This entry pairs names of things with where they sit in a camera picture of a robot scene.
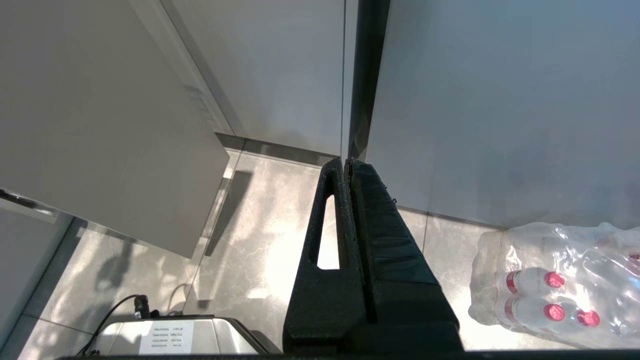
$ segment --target red bottle cap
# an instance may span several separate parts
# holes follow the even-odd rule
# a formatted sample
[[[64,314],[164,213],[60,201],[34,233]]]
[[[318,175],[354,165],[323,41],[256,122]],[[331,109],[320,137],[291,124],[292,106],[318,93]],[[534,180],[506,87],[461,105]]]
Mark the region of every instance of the red bottle cap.
[[[544,308],[545,316],[552,321],[558,322],[564,319],[564,309],[558,304],[548,304]]]
[[[600,315],[595,311],[578,311],[578,321],[584,326],[598,326]]]
[[[545,282],[552,288],[559,288],[564,286],[564,277],[555,271],[550,271],[545,274]]]

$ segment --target plastic-wrapped water bottle pack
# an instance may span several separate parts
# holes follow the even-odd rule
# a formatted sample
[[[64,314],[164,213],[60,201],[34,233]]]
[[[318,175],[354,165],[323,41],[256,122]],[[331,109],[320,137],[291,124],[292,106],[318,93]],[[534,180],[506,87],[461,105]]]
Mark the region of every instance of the plastic-wrapped water bottle pack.
[[[533,223],[479,242],[469,313],[577,347],[640,343],[640,228]]]

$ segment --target gray tile floor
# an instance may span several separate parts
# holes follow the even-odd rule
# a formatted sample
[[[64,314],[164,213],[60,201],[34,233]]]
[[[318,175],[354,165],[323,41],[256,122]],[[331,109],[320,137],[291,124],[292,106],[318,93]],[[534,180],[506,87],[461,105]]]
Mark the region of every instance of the gray tile floor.
[[[233,138],[224,144],[230,155],[227,171],[191,259],[76,219],[0,359],[75,354],[108,310],[134,293],[146,294],[152,309],[164,315],[237,318],[272,350],[281,348],[323,160],[297,155],[280,160],[273,155],[287,156],[270,145]],[[533,348],[558,345],[523,340],[522,334],[480,325],[468,316],[470,262],[480,234],[489,229],[410,209],[401,208],[400,214],[460,319],[465,347],[516,347],[505,341]],[[337,265],[335,220],[326,218],[319,264],[332,268]],[[124,304],[108,323],[131,319],[131,313],[132,304]]]

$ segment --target white label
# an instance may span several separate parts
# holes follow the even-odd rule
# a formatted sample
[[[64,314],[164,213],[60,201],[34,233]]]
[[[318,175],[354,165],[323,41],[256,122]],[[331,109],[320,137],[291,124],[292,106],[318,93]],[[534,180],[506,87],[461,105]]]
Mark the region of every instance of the white label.
[[[140,355],[190,354],[193,341],[192,320],[159,320],[151,324],[140,341]]]

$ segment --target black power cable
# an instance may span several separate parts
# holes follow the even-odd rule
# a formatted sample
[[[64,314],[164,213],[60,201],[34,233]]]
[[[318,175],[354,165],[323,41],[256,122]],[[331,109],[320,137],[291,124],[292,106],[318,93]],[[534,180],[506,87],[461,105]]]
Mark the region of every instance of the black power cable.
[[[109,310],[109,312],[104,317],[104,319],[102,319],[102,321],[100,322],[100,325],[98,325],[98,328],[95,330],[95,332],[93,333],[93,335],[89,339],[89,342],[82,349],[80,349],[80,351],[76,354],[76,356],[80,356],[80,355],[86,356],[86,351],[89,350],[89,348],[91,347],[91,344],[93,343],[95,338],[98,336],[98,334],[100,334],[100,330],[102,329],[102,326],[104,325],[105,322],[107,322],[107,319],[109,318],[109,316],[111,316],[111,314],[115,311],[115,309],[118,308],[118,306],[122,305],[123,302],[125,302],[125,301],[127,301],[129,299],[137,298],[137,297],[140,297],[140,296],[144,296],[144,295],[138,295],[138,294],[129,295],[128,297],[120,300],[119,303],[115,304],[115,306],[112,307],[111,310]]]

